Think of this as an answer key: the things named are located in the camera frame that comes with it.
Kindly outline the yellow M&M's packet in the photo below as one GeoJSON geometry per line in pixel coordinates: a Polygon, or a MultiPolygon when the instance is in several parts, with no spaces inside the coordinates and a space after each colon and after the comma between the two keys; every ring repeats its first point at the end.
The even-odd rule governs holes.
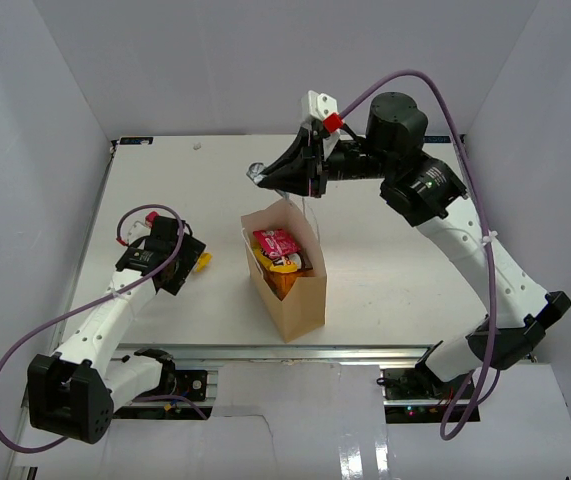
{"type": "Polygon", "coordinates": [[[292,261],[288,256],[277,257],[271,259],[264,254],[264,251],[255,245],[252,247],[252,252],[259,265],[266,271],[277,274],[290,274],[299,270],[299,266],[292,261]]]}

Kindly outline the orange yellow snack multipack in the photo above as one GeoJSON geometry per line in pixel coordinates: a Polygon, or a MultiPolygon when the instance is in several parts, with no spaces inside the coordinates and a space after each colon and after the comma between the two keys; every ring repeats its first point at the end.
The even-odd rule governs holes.
{"type": "Polygon", "coordinates": [[[263,278],[276,297],[283,300],[299,278],[311,277],[312,275],[312,270],[297,271],[290,274],[277,274],[267,271],[263,273],[263,278]]]}

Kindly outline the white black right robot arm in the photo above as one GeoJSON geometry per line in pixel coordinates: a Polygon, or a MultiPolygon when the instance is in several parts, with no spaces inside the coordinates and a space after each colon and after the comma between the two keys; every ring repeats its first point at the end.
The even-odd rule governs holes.
{"type": "Polygon", "coordinates": [[[424,150],[427,116],[410,96],[378,94],[370,103],[366,133],[340,139],[342,124],[333,98],[309,92],[307,110],[288,149],[272,164],[252,164],[248,177],[260,188],[319,198],[330,181],[378,179],[380,196],[451,262],[488,311],[471,332],[432,346],[417,362],[418,390],[437,399],[453,380],[490,366],[506,370],[542,341],[569,310],[563,291],[532,280],[494,237],[482,231],[466,186],[443,161],[424,150]]]}

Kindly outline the small blue silver packet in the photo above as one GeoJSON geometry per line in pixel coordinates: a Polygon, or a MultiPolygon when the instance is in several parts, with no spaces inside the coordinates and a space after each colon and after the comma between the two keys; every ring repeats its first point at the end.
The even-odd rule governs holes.
{"type": "Polygon", "coordinates": [[[254,183],[260,184],[264,178],[265,165],[261,162],[252,163],[246,172],[246,176],[254,183]]]}

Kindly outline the dark brown M&M's packet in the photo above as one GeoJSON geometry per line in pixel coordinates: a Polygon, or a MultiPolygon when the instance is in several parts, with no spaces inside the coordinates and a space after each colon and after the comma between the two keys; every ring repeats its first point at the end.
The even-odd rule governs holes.
{"type": "Polygon", "coordinates": [[[282,256],[288,256],[292,261],[294,261],[299,266],[298,271],[312,269],[311,263],[308,261],[307,257],[301,252],[294,252],[282,256]]]}

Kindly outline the pink candy packet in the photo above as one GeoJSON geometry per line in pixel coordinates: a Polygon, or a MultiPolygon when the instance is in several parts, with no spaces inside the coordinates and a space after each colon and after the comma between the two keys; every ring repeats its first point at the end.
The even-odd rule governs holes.
{"type": "Polygon", "coordinates": [[[270,259],[277,259],[301,250],[294,237],[284,229],[255,230],[252,234],[263,254],[270,259]]]}

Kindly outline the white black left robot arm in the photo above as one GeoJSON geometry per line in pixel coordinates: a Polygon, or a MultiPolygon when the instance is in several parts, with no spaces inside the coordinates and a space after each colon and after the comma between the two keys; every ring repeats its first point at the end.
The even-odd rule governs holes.
{"type": "Polygon", "coordinates": [[[144,347],[116,360],[125,333],[159,292],[176,295],[205,245],[184,221],[156,216],[147,234],[129,242],[115,264],[106,301],[90,308],[77,330],[27,370],[33,428],[88,444],[106,433],[113,414],[140,397],[176,391],[173,357],[144,347]]]}

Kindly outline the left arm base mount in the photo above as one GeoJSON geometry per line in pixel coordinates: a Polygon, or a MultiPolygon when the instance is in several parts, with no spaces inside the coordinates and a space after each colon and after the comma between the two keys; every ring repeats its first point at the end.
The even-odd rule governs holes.
{"type": "Polygon", "coordinates": [[[203,402],[207,398],[208,372],[206,370],[176,370],[173,395],[185,397],[193,402],[203,402]]]}

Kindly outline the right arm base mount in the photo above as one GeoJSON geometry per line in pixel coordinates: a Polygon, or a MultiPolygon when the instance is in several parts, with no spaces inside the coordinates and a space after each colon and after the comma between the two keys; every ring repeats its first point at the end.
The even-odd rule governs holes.
{"type": "Polygon", "coordinates": [[[441,386],[423,384],[411,368],[382,369],[377,385],[384,397],[388,425],[439,424],[465,376],[441,386]]]}

